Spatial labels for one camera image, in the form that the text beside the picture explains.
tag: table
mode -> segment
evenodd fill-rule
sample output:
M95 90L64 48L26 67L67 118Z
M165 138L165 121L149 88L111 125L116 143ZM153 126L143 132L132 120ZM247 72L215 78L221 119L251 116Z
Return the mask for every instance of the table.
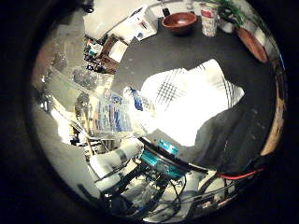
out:
M122 57L112 90L122 93L125 86L140 90L150 76L215 59L225 78L243 88L245 96L233 108L208 120L197 132L195 146L183 147L159 130L147 138L160 139L178 147L177 158L218 171L245 169L258 156L271 128L275 112L276 87L270 63L259 63L237 35L218 31L215 37L201 32L201 22L185 36L175 36L159 21L158 34L142 41L133 39Z

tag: red cable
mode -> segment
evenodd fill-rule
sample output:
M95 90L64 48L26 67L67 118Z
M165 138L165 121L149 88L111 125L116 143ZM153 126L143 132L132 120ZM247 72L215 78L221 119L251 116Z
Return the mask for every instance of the red cable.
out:
M228 180L237 180L237 179L242 179L242 178L248 177L250 175L255 175L256 173L261 172L262 170L263 170L263 168L252 171L245 175L219 175L219 177L222 177L222 178L228 179Z

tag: clear plastic container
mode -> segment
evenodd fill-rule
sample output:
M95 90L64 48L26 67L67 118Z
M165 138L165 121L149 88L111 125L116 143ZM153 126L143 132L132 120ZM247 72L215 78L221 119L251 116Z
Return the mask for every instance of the clear plastic container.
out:
M46 95L52 106L91 139L140 137L151 131L152 103L133 89L124 92L125 97L105 86L90 91L54 67L50 68L46 84Z

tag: brown bowl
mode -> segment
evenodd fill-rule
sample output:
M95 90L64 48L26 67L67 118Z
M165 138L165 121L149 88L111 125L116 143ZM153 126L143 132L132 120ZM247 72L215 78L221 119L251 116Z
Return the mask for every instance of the brown bowl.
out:
M197 16L191 12L179 12L165 17L162 25L175 35L186 35L197 20Z

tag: white robot part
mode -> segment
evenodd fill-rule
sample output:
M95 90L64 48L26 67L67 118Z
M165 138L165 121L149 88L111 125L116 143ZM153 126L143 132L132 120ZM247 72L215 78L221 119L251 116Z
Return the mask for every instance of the white robot part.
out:
M121 167L124 162L129 161L132 157L137 155L142 146L143 145L137 139L130 139L130 141L127 141L127 143L123 144L116 150L105 154L91 156L91 167L100 178L104 178L111 174L115 168ZM96 186L99 189L104 190L112 187L120 180L120 176L118 174L114 174L98 181Z
M200 174L196 172L191 172L186 174L187 184L185 190L182 192L180 199L184 202L189 200L190 197L194 196L198 190L199 181L201 180ZM192 203L183 203L177 217L185 217L191 207Z

